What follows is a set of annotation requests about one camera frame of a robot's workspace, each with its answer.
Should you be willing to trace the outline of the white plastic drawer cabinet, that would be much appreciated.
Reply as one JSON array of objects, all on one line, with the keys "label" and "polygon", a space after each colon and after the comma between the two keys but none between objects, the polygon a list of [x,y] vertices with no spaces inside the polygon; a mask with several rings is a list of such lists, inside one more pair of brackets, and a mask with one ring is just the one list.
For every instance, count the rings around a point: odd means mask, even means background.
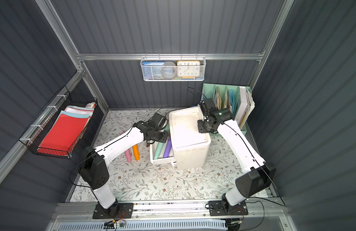
[{"label": "white plastic drawer cabinet", "polygon": [[208,133],[199,133],[197,122],[203,118],[198,106],[169,114],[170,137],[178,170],[201,168],[206,163],[211,137]]}]

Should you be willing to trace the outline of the pink toy microphone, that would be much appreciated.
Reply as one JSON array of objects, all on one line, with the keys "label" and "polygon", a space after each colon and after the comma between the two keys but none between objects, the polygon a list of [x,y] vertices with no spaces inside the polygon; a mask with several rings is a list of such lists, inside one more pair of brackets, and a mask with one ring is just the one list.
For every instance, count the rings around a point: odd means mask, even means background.
[{"label": "pink toy microphone", "polygon": [[130,153],[130,149],[127,149],[125,152],[125,157],[127,159],[127,162],[131,162],[131,153]]}]

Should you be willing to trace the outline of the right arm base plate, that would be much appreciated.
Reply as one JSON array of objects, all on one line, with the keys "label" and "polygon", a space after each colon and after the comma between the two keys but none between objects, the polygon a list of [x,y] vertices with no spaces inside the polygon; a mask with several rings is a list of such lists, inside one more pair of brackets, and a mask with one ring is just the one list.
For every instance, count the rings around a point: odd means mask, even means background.
[{"label": "right arm base plate", "polygon": [[209,210],[211,216],[245,216],[248,215],[248,210],[245,202],[235,206],[230,206],[223,201],[209,201],[205,208]]}]

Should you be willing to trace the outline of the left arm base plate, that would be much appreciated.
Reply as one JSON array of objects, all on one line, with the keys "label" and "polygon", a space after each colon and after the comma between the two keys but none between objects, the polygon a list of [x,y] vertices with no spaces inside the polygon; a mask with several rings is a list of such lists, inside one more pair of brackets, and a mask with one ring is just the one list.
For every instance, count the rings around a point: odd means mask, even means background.
[{"label": "left arm base plate", "polygon": [[93,211],[93,219],[112,219],[131,218],[133,213],[133,203],[114,203],[110,208],[105,209],[97,203]]}]

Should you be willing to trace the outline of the purple toy microphone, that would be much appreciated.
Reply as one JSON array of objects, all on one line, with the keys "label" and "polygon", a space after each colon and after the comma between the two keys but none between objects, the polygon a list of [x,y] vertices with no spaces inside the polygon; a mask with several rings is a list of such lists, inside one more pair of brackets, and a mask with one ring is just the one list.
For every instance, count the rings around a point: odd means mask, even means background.
[{"label": "purple toy microphone", "polygon": [[166,143],[166,147],[165,147],[165,151],[163,154],[163,158],[168,158],[169,154],[170,154],[170,150],[172,148],[172,141],[171,141],[171,137],[168,138],[167,143]]}]

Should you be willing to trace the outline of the orange toy microphone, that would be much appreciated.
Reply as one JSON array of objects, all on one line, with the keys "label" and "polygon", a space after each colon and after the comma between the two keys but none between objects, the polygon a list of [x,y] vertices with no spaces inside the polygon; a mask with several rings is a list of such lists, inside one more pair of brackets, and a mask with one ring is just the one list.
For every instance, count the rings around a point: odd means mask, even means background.
[{"label": "orange toy microphone", "polygon": [[135,160],[136,161],[140,160],[138,145],[136,144],[136,145],[132,146],[132,149],[133,149],[133,154],[134,154]]}]

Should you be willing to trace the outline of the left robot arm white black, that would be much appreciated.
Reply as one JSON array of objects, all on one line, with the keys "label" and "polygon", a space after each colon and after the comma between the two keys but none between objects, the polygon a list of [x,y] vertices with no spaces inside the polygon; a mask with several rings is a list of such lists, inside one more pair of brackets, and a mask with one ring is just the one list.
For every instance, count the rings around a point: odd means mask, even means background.
[{"label": "left robot arm white black", "polygon": [[147,121],[138,121],[125,133],[95,148],[84,149],[85,160],[79,166],[79,174],[87,182],[99,205],[106,211],[117,210],[118,202],[109,185],[109,164],[126,150],[143,141],[165,143],[167,119],[158,112]]}]

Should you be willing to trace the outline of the mint green toy microphone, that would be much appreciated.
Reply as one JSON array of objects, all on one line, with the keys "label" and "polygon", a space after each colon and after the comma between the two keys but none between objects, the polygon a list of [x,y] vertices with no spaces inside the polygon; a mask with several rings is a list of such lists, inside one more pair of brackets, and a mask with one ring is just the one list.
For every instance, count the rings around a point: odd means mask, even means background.
[{"label": "mint green toy microphone", "polygon": [[[164,131],[167,131],[169,132],[170,131],[170,128],[169,128],[169,125],[167,125],[164,129]],[[162,149],[164,147],[164,142],[159,142],[157,147],[156,147],[156,150],[155,150],[155,153],[154,153],[154,160],[158,159],[160,157],[160,154],[162,152]]]}]

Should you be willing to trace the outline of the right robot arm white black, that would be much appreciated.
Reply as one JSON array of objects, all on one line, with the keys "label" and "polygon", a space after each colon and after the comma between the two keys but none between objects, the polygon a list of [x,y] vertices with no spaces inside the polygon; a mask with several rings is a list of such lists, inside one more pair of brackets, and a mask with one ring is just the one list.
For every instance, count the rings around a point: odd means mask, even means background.
[{"label": "right robot arm white black", "polygon": [[199,133],[220,134],[243,171],[242,176],[235,180],[235,186],[222,196],[222,206],[225,209],[234,207],[271,186],[276,172],[275,165],[267,163],[252,147],[231,111],[227,108],[218,109],[211,98],[202,100],[198,106],[204,116],[197,121]]}]

